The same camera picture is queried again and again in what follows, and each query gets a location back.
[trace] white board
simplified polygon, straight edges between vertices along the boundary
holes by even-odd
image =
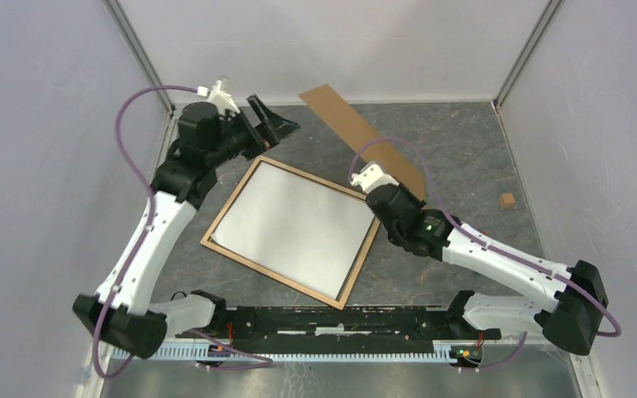
[[[364,201],[261,162],[212,232],[220,246],[337,299],[374,221]]]

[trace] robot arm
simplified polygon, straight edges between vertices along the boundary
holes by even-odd
[[[476,236],[483,244],[475,242],[453,227],[443,212],[423,209],[425,202],[418,200],[377,163],[369,163],[359,174],[353,174],[351,183],[367,194],[367,205],[384,225],[392,244],[414,255],[471,269],[522,295],[488,297],[472,291],[460,292],[449,308],[454,315],[462,316],[478,330],[501,328],[538,332],[566,351],[589,354],[602,314],[562,281],[489,250],[489,247],[496,246],[572,280],[606,308],[606,293],[594,265],[581,260],[569,267],[539,259],[497,242],[455,219],[463,231]]]
[[[146,228],[148,206],[133,239],[95,295],[80,294],[72,307],[94,334],[104,303],[115,291],[100,339],[136,357],[151,357],[165,337],[206,326],[216,306],[222,304],[218,298],[198,294],[150,304],[153,287],[174,243],[216,185],[216,168],[239,154],[246,159],[255,158],[299,128],[298,124],[272,113],[255,95],[248,97],[260,120],[253,126],[226,93],[227,84],[227,80],[221,79],[210,89],[199,87],[198,94],[204,100],[182,110],[177,122],[178,139],[172,143],[151,184],[157,205],[154,222],[123,281],[116,285],[137,237]]]

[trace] red wire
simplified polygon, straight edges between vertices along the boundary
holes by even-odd
[[[475,346],[475,350],[477,350],[478,348],[482,347],[482,345],[484,344],[484,335],[482,334],[482,332],[479,333],[479,338],[477,340],[477,345]]]

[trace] metal corner post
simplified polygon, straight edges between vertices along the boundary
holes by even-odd
[[[519,53],[517,60],[514,62],[512,69],[509,71],[507,78],[504,80],[502,88],[499,89],[497,96],[494,98],[493,105],[495,109],[502,106],[507,96],[512,90],[512,87],[516,83],[518,77],[521,75],[524,67],[531,58],[531,54],[536,50],[538,43],[540,42],[543,34],[547,30],[551,23],[551,20],[555,17],[558,9],[560,8],[563,0],[548,0],[548,3],[543,8],[541,16],[538,18],[536,25],[533,27],[531,34],[528,36],[526,43],[523,45],[521,52]]]
[[[153,67],[153,63],[150,61],[148,54],[145,52],[143,44],[140,42],[138,35],[135,33],[133,26],[130,24],[130,20],[128,19],[128,16],[126,16],[125,10],[123,9],[123,6],[121,6],[120,1],[104,0],[104,4],[106,8],[108,8],[116,26],[118,26],[121,35],[123,35],[126,44],[128,44],[128,47],[133,52],[140,68],[147,76],[150,85],[161,85],[163,82],[160,80],[158,72]],[[170,115],[172,115],[172,112],[174,111],[174,103],[167,92],[160,90],[157,91],[157,95],[162,101],[164,108]]]

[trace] white bracket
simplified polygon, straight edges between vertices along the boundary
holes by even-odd
[[[185,298],[152,304],[150,311],[167,314],[166,337],[175,337],[191,328],[204,328],[211,322],[215,308],[210,299],[189,294]]]
[[[399,185],[399,182],[391,175],[384,172],[382,166],[377,162],[370,162],[362,168],[360,173],[354,172],[350,177],[350,185],[360,186],[367,195],[373,189],[382,185]]]
[[[465,304],[463,319],[477,330],[503,329],[541,333],[533,317],[541,307],[522,296],[487,296],[475,293]]]
[[[210,90],[206,87],[199,86],[197,94],[206,102],[214,104],[218,108],[219,114],[225,114],[227,109],[235,114],[239,114],[241,110],[238,109],[231,95],[226,92],[230,87],[231,81],[226,77],[221,77],[219,80],[216,80],[216,83],[214,83]]]

